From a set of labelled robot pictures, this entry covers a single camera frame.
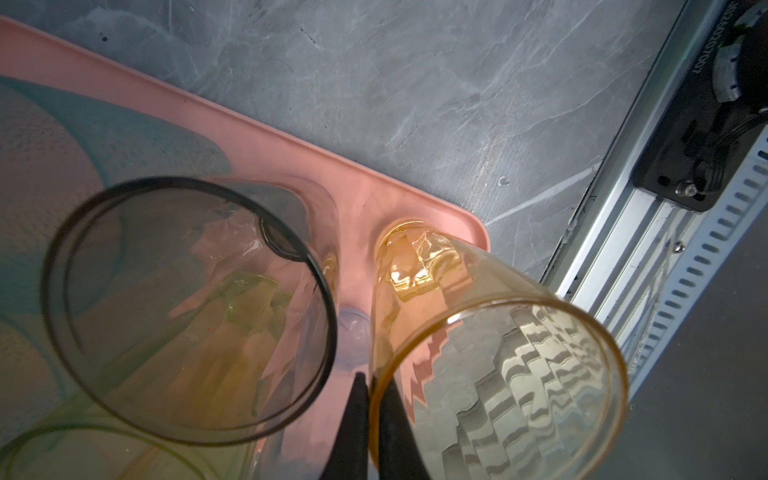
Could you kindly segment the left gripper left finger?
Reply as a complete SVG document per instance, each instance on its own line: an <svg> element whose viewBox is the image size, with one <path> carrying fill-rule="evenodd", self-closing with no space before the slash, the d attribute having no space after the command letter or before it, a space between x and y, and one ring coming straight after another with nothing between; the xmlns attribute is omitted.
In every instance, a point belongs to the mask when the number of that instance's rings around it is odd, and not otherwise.
<svg viewBox="0 0 768 480"><path fill-rule="evenodd" d="M366 376L358 372L320 480L365 480L368 475L368 443L369 394Z"/></svg>

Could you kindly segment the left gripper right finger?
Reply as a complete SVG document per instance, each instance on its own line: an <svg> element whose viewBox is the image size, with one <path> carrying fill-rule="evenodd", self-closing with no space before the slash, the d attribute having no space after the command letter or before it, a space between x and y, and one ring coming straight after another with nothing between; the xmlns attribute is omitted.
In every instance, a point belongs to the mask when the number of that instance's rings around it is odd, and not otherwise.
<svg viewBox="0 0 768 480"><path fill-rule="evenodd" d="M393 480L430 480L394 380L391 380L384 390L378 419L379 477Z"/></svg>

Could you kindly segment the tall green glass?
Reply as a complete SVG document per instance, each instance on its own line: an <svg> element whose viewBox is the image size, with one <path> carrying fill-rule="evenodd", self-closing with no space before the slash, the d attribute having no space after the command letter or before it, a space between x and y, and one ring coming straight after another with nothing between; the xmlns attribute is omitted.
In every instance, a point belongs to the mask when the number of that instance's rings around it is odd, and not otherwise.
<svg viewBox="0 0 768 480"><path fill-rule="evenodd" d="M77 393L1 441L3 479L249 479L255 444L190 446L129 426Z"/></svg>

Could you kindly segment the amber orange glass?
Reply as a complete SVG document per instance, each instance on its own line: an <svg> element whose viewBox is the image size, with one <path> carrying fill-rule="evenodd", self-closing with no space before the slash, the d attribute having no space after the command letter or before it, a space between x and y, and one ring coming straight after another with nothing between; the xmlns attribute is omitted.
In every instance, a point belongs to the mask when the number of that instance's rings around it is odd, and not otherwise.
<svg viewBox="0 0 768 480"><path fill-rule="evenodd" d="M394 380L431 479L583 479L625 418L625 361L591 315L483 249L407 222L375 255L369 449Z"/></svg>

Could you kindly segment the smoky grey glass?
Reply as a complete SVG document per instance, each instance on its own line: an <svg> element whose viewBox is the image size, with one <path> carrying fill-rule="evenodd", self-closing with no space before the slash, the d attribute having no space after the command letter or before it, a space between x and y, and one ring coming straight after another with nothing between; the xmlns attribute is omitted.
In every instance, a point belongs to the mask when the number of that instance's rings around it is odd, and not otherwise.
<svg viewBox="0 0 768 480"><path fill-rule="evenodd" d="M335 215L304 182L114 185L46 254L53 348L97 405L148 434L219 446L280 431L331 374Z"/></svg>

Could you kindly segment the blue short glass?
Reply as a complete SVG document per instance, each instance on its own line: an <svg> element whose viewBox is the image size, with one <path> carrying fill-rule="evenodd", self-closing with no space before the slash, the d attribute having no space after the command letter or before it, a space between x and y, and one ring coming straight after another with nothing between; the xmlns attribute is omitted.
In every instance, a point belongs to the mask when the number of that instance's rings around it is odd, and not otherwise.
<svg viewBox="0 0 768 480"><path fill-rule="evenodd" d="M335 365L345 371L367 372L372 349L372 323L364 312L344 307L338 315Z"/></svg>

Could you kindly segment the teal textured glass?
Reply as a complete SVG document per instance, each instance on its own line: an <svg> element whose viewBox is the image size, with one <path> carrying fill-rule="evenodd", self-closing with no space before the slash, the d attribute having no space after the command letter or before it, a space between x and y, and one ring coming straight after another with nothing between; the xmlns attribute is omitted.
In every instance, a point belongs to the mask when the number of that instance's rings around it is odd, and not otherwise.
<svg viewBox="0 0 768 480"><path fill-rule="evenodd" d="M221 148L200 134L108 102L2 77L2 443L76 389L52 351L39 306L45 254L68 215L127 180L230 170Z"/></svg>

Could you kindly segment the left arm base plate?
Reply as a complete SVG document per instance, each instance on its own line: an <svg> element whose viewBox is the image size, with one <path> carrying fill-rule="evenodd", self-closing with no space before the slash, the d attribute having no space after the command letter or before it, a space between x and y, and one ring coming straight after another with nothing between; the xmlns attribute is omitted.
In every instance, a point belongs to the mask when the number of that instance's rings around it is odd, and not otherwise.
<svg viewBox="0 0 768 480"><path fill-rule="evenodd" d="M689 210L707 211L766 124L767 4L728 1L689 49L632 183Z"/></svg>

